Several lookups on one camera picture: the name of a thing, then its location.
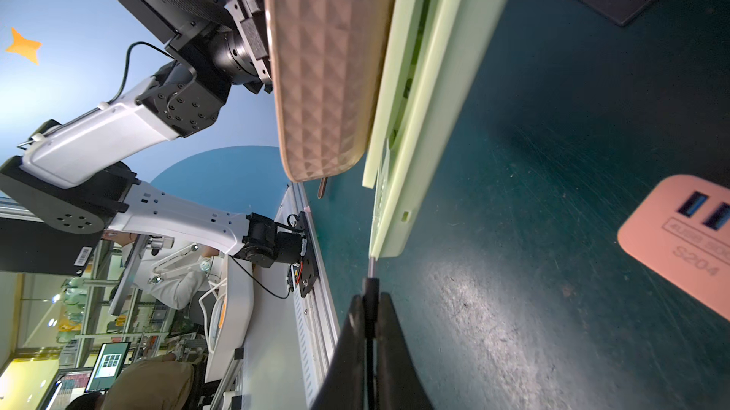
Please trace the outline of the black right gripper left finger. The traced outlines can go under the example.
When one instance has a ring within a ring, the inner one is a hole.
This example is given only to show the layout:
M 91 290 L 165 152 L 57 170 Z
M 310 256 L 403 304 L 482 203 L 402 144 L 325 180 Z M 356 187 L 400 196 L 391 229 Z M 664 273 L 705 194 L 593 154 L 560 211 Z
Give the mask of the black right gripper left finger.
M 362 297 L 351 301 L 315 410 L 362 410 L 365 385 L 365 315 Z

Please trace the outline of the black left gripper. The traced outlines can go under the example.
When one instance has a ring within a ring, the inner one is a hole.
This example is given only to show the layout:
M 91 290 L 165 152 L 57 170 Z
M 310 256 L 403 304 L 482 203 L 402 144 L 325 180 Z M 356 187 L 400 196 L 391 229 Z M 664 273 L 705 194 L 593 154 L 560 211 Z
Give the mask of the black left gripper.
M 264 0 L 227 0 L 225 7 L 236 25 L 232 54 L 246 73 L 241 82 L 250 92 L 273 92 Z

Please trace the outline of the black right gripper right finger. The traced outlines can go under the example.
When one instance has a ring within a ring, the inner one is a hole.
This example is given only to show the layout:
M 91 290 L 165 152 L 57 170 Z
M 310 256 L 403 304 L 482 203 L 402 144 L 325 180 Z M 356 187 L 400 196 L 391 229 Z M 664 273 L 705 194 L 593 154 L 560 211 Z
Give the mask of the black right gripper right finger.
M 376 408 L 433 409 L 414 367 L 389 293 L 379 296 L 376 320 Z

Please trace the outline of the green electronic kitchen scale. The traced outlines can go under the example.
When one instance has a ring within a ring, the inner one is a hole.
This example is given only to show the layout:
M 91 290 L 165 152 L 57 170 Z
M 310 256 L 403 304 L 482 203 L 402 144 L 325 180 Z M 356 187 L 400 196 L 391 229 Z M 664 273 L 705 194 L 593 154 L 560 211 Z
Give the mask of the green electronic kitchen scale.
M 368 256 L 399 256 L 508 0 L 395 0 L 362 185 Z

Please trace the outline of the pink white power strip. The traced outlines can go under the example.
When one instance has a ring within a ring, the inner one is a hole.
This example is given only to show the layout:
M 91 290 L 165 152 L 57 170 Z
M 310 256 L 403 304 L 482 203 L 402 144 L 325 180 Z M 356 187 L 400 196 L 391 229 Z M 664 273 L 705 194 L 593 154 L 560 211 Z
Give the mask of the pink white power strip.
M 619 228 L 634 259 L 729 318 L 729 189 L 692 175 L 663 179 Z

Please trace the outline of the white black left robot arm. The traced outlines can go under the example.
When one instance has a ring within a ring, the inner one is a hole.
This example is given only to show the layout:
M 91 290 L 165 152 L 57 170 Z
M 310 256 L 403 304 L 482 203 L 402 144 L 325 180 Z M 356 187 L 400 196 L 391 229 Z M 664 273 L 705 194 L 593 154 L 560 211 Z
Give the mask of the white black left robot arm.
M 260 267 L 300 262 L 301 227 L 175 197 L 125 163 L 214 125 L 235 85 L 271 92 L 264 0 L 118 1 L 169 62 L 68 123 L 46 122 L 2 165 L 3 193 L 32 215 L 2 220 L 2 269 L 79 276 L 110 229 L 210 246 Z

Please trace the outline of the pink square panda bowl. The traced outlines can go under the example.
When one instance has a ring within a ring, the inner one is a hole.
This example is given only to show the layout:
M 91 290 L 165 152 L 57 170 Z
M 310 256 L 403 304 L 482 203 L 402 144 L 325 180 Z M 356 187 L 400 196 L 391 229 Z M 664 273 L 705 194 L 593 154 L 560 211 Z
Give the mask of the pink square panda bowl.
M 306 182 L 368 146 L 395 0 L 265 0 L 281 161 Z

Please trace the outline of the seated person in background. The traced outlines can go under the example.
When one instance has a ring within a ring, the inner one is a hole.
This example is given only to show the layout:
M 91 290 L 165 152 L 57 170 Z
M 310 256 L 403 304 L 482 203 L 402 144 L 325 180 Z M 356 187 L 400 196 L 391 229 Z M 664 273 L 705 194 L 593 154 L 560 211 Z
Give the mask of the seated person in background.
M 192 409 L 201 396 L 199 364 L 180 361 L 175 353 L 168 353 L 131 364 L 106 393 L 87 392 L 66 409 Z

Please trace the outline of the background computer monitor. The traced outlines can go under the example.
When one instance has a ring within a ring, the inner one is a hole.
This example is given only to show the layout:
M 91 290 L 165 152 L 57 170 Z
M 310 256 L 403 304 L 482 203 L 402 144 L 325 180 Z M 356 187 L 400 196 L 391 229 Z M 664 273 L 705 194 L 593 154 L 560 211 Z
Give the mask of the background computer monitor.
M 102 344 L 89 376 L 86 392 L 102 392 L 110 389 L 122 372 L 129 347 L 129 342 Z

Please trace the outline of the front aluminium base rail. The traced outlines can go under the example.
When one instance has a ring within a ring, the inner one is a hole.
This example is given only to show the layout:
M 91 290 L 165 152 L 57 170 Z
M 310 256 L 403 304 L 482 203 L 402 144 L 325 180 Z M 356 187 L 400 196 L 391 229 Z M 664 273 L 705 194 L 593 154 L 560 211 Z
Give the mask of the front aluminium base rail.
M 286 223 L 291 214 L 307 227 L 307 264 L 314 271 L 313 281 L 307 277 L 296 284 L 293 295 L 295 320 L 300 347 L 300 363 L 306 404 L 311 408 L 321 390 L 336 351 L 340 324 L 334 306 L 328 277 L 321 254 L 311 206 L 301 183 L 288 188 L 279 206 L 276 220 Z

